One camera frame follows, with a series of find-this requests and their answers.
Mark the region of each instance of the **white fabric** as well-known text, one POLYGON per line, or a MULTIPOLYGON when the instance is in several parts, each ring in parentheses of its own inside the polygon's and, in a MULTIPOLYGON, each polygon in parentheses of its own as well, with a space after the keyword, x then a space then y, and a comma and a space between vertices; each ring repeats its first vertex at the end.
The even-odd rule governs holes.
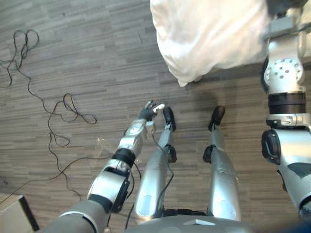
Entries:
MULTIPOLYGON (((261 38, 271 20, 266 0, 151 0, 150 7, 160 52, 180 86, 212 68, 263 62, 266 57, 261 38)), ((303 22, 311 21, 310 9, 311 1, 303 22)), ((311 55, 310 44, 306 55, 311 55)))

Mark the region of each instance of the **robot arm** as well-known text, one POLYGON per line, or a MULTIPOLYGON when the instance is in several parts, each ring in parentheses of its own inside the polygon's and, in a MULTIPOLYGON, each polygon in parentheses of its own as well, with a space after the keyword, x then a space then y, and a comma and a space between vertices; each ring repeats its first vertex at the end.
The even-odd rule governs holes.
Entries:
POLYGON ((118 150, 94 180, 87 200, 79 202, 53 221, 44 232, 101 233, 111 213, 122 209, 130 184, 128 178, 148 134, 155 130, 152 118, 164 108, 152 101, 141 111, 121 139, 118 150))
POLYGON ((271 22, 269 55, 262 84, 268 94, 271 127, 262 135, 262 154, 276 164, 284 189, 305 218, 311 217, 311 116, 306 112, 304 69, 310 24, 301 25, 302 8, 290 8, 271 22))

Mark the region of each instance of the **tangled cable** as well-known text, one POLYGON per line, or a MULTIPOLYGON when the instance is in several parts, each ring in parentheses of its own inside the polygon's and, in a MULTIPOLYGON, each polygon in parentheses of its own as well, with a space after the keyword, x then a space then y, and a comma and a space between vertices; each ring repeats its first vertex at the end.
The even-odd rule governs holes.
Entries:
POLYGON ((30 76, 28 76, 27 74, 25 74, 24 72, 22 72, 20 69, 22 67, 22 63, 23 63, 23 60, 26 59, 27 55, 29 54, 29 52, 34 49, 38 43, 39 43, 39 35, 36 31, 30 29, 30 30, 27 30, 26 32, 23 32, 21 30, 18 30, 18 31, 15 31, 14 32, 14 35, 13 35, 13 41, 14 41, 14 55, 12 56, 12 58, 10 60, 1 60, 0 59, 0 67, 1 68, 4 68, 7 72, 7 75, 8 75, 8 84, 7 85, 0 85, 1 88, 8 88, 9 86, 12 85, 12 71, 17 71, 19 74, 21 74, 23 77, 25 77, 27 80, 28 80, 28 83, 27 83, 27 90, 29 92, 29 94, 31 94, 32 96, 38 98, 41 102, 42 102, 42 106, 43 106, 43 109, 46 113, 49 114, 49 118, 48 118, 48 128, 49 128, 49 136, 50 136, 50 140, 49 140, 49 145, 48 145, 48 149, 50 151, 51 154, 53 154, 56 158, 56 167, 57 167, 57 170, 59 171, 59 173, 54 176, 54 177, 50 177, 50 178, 46 178, 46 179, 37 179, 37 180, 31 180, 31 181, 28 181, 26 183, 24 183, 23 185, 21 185, 19 188, 17 188, 13 193, 11 193, 7 198, 5 198, 2 202, 4 202, 6 199, 8 199, 10 196, 12 196, 14 193, 16 193, 18 190, 20 190, 22 187, 24 187, 25 185, 31 183, 31 182, 35 182, 35 181, 50 181, 50 180, 53 180, 53 179, 56 179, 57 177, 59 177, 61 174, 64 175, 65 179, 66 179, 66 189, 68 189, 69 191, 77 194, 79 196, 79 199, 81 200, 81 194, 79 194, 76 190, 72 189, 69 187, 69 184, 68 184, 68 177, 67 175, 65 174, 65 170, 70 166, 72 165, 73 163, 79 161, 79 160, 82 160, 82 159, 94 159, 94 160, 101 160, 101 159, 107 159, 107 158, 110 158, 110 157, 105 157, 105 158, 92 158, 92 157, 82 157, 82 158, 79 158, 79 159, 76 159, 76 160, 73 160, 72 162, 70 162, 65 169, 61 170, 60 168, 60 164, 59 164, 59 158, 58 156, 56 155, 56 153, 52 150, 51 148, 51 145, 52 145, 52 141, 54 139, 54 142, 57 146, 59 147, 66 147, 70 144, 70 139, 63 136, 63 135, 60 135, 60 134, 57 134, 54 132, 54 130, 52 129, 52 126, 51 126, 51 119, 52 119, 52 116, 53 115, 58 115, 61 117, 61 119, 64 121, 64 122, 67 122, 67 123, 70 123, 70 122, 74 122, 78 117, 81 117, 85 123, 87 124, 96 124, 97 122, 97 119, 94 115, 92 114, 81 114, 75 104, 74 104, 74 101, 73 101, 73 98, 72 98, 72 94, 70 93, 66 93, 64 96, 63 96, 63 99, 62 101, 58 101, 53 110, 52 111, 49 111, 47 109, 47 107, 45 106, 45 100, 40 97, 39 95, 37 95, 36 93, 32 92, 30 90, 30 84, 31 84, 31 81, 32 81, 32 78, 30 76), (35 37, 36 37, 36 41, 34 43, 33 46, 30 46, 30 41, 29 41, 29 35, 33 33, 35 34, 35 37), (17 57, 18 57, 18 48, 17 48, 17 36, 19 34, 23 34, 24 35, 24 44, 20 50, 20 61, 17 60, 17 57), (71 119, 71 120, 67 120, 63 117, 63 115, 61 113, 56 113, 56 109, 57 107, 60 105, 60 104, 63 104, 64 108, 69 111, 69 112, 72 112, 74 113, 74 118, 71 119))

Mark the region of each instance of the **black cable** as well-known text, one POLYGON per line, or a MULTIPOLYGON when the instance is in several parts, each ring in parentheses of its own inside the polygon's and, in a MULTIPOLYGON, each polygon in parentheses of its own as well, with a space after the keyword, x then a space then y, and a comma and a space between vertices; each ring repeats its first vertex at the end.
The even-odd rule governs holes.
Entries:
POLYGON ((9 196, 7 196, 3 201, 0 202, 0 204, 2 204, 4 201, 6 201, 10 196, 14 195, 18 190, 20 190, 22 187, 24 187, 25 185, 31 183, 31 182, 37 182, 37 181, 51 181, 56 179, 57 177, 59 177, 61 174, 64 174, 64 171, 67 170, 73 163, 79 161, 79 160, 83 160, 83 159, 90 159, 90 160, 104 160, 104 159, 109 159, 111 158, 111 156, 109 157, 104 157, 104 158, 92 158, 92 157, 81 157, 78 159, 75 159, 73 161, 71 161, 63 170, 61 170, 57 175, 50 177, 50 178, 46 178, 46 179, 34 179, 34 180, 30 180, 25 182, 24 184, 22 184, 20 187, 18 187, 17 189, 15 189, 14 192, 12 192, 9 196))
MULTIPOLYGON (((136 164, 135 162, 134 162, 134 165, 135 165, 135 167, 136 167, 136 169, 137 169, 137 171, 138 171, 138 173, 139 173, 139 178, 140 178, 140 180, 141 180, 141 172, 140 172, 140 169, 139 169, 139 167, 137 166, 137 164, 136 164)), ((132 192, 133 192, 133 190, 134 190, 134 177, 132 176, 132 178, 133 178, 133 187, 132 187, 132 190, 131 190, 131 192, 130 192, 130 195, 132 194, 132 192)), ((132 207, 131 207, 131 210, 130 210, 130 212, 129 212, 128 215, 127 215, 126 224, 125 224, 125 229, 127 229, 128 222, 129 222, 129 220, 130 220, 130 217, 131 217, 131 214, 132 214, 134 205, 135 205, 135 203, 133 203, 133 205, 132 205, 132 207)))
POLYGON ((138 171, 138 174, 139 174, 139 178, 140 178, 140 180, 141 180, 141 172, 140 172, 140 169, 138 168, 138 166, 137 166, 137 164, 134 162, 134 165, 135 165, 135 167, 136 167, 136 169, 137 169, 137 171, 138 171))
MULTIPOLYGON (((49 128, 49 130, 50 130, 50 132, 49 132, 50 140, 49 140, 48 150, 49 150, 50 153, 53 154, 53 155, 55 156, 55 158, 56 158, 56 167, 57 167, 57 170, 60 172, 56 177, 58 177, 59 175, 63 174, 64 177, 65 177, 65 179, 66 179, 66 188, 67 188, 69 191, 74 192, 75 194, 77 194, 77 195, 79 196, 79 199, 81 200, 81 195, 80 195, 77 191, 75 191, 74 189, 72 189, 72 188, 70 188, 70 187, 68 186, 68 177, 67 177, 67 175, 64 173, 64 170, 61 170, 61 169, 60 169, 58 156, 57 156, 57 155, 55 154, 55 152, 52 151, 52 149, 51 149, 52 139, 54 139, 55 144, 58 145, 59 147, 66 147, 66 146, 68 146, 68 145, 70 144, 70 139, 69 139, 69 138, 67 138, 67 137, 65 137, 65 136, 62 136, 62 135, 60 135, 60 134, 56 134, 56 133, 53 131, 53 129, 52 129, 52 127, 51 127, 51 118, 52 118, 53 115, 59 115, 59 116, 61 117, 61 119, 62 119, 64 122, 68 122, 68 123, 69 123, 69 122, 74 122, 74 121, 80 116, 87 124, 95 124, 95 123, 97 122, 97 119, 96 119, 96 117, 95 117, 94 115, 91 115, 91 114, 81 114, 81 113, 77 110, 77 108, 76 108, 76 106, 75 106, 75 104, 74 104, 74 102, 73 102, 73 99, 72 99, 72 94, 70 94, 70 93, 66 93, 66 94, 63 96, 63 100, 62 100, 62 101, 58 101, 58 102, 55 104, 53 111, 50 112, 50 111, 46 108, 46 106, 45 106, 45 102, 44 102, 45 100, 44 100, 42 97, 40 97, 39 95, 35 94, 34 92, 32 92, 32 91, 30 90, 30 84, 31 84, 32 78, 31 78, 30 76, 26 75, 25 73, 23 73, 23 72, 20 70, 20 68, 22 67, 22 62, 23 62, 24 59, 26 59, 26 57, 27 57, 27 55, 28 55, 28 52, 31 51, 33 48, 35 48, 35 47, 38 45, 38 43, 39 43, 39 35, 38 35, 38 33, 37 33, 36 31, 32 30, 32 29, 27 30, 26 32, 23 32, 23 31, 21 31, 21 30, 18 30, 18 31, 15 31, 15 32, 14 32, 13 41, 14 41, 14 49, 15 49, 13 57, 12 57, 10 60, 0 60, 0 67, 6 69, 7 74, 8 74, 8 77, 9 77, 9 83, 8 83, 6 86, 0 86, 0 87, 2 87, 2 88, 7 88, 7 87, 9 87, 9 86, 12 85, 12 74, 11 74, 11 71, 17 71, 17 72, 20 73, 22 76, 24 76, 25 78, 28 79, 27 90, 28 90, 29 94, 31 94, 32 96, 38 98, 38 99, 42 102, 42 106, 43 106, 44 111, 47 112, 47 113, 49 114, 48 128, 49 128), (22 49, 20 50, 20 61, 18 62, 18 61, 17 61, 17 58, 16 58, 16 56, 17 56, 17 54, 18 54, 18 48, 17 48, 17 44, 16 44, 16 39, 17 39, 17 35, 20 34, 20 33, 24 35, 24 41, 25 41, 25 42, 24 42, 24 44, 23 44, 23 46, 22 46, 22 49), (34 33, 35 36, 36 36, 36 42, 35 42, 35 44, 34 44, 33 46, 30 46, 30 45, 29 45, 29 38, 28 38, 28 36, 29 36, 30 33, 34 33), (62 115, 62 114, 56 113, 57 106, 58 106, 59 104, 61 104, 61 103, 64 105, 64 107, 65 107, 66 110, 68 110, 68 111, 70 111, 70 112, 72 112, 72 113, 75 114, 75 116, 74 116, 73 119, 71 119, 71 120, 66 120, 66 119, 63 118, 63 115, 62 115), (93 118, 93 120, 91 120, 91 121, 88 120, 88 119, 87 119, 88 116, 91 116, 91 117, 93 118), (66 143, 65 143, 65 144, 59 143, 59 142, 58 142, 59 139, 65 140, 66 143)), ((86 159, 86 158, 87 158, 87 159, 95 159, 95 158, 89 158, 89 157, 83 157, 83 158, 80 158, 80 159, 86 159)), ((31 181, 29 181, 29 182, 26 182, 26 183, 23 184, 21 187, 19 187, 17 190, 15 190, 14 193, 16 193, 19 189, 21 189, 23 186, 25 186, 26 184, 28 184, 28 183, 30 183, 30 182, 32 182, 32 181, 38 181, 38 180, 31 180, 31 181)))

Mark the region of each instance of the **wooden floor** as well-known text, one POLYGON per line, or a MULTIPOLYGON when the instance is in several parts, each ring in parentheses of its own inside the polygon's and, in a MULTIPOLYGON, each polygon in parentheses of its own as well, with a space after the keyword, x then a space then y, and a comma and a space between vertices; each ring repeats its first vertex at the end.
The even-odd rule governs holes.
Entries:
MULTIPOLYGON (((210 167, 202 154, 210 138, 208 120, 221 104, 226 106, 222 129, 227 152, 240 177, 242 220, 267 227, 297 218, 276 167, 261 155, 268 110, 259 83, 260 65, 219 71, 180 88, 159 53, 148 0, 0 0, 0 6, 0 59, 12 56, 15 30, 36 30, 40 44, 22 67, 33 77, 31 89, 46 99, 50 110, 70 92, 82 113, 98 118, 97 124, 88 125, 81 119, 64 123, 53 117, 54 130, 71 139, 67 148, 54 147, 62 168, 79 157, 110 156, 145 102, 161 100, 172 107, 177 121, 178 159, 172 165, 175 178, 165 205, 205 211, 210 167)), ((309 91, 310 75, 307 71, 309 91)), ((3 84, 7 78, 3 70, 0 78, 3 84)), ((0 90, 0 192, 10 193, 28 180, 57 174, 55 157, 47 149, 49 115, 29 95, 26 83, 14 73, 13 85, 0 90)), ((307 97, 310 112, 310 94, 307 97)), ((161 132, 162 117, 157 125, 161 132)), ((137 161, 140 169, 155 148, 149 140, 137 161)), ((70 187, 85 198, 104 164, 103 160, 73 164, 67 171, 70 187)), ((134 176, 136 191, 136 171, 134 176)), ((30 183, 18 193, 26 196, 41 228, 78 201, 66 189, 63 176, 30 183)), ((123 229, 134 200, 135 195, 120 215, 112 216, 112 232, 123 229)))

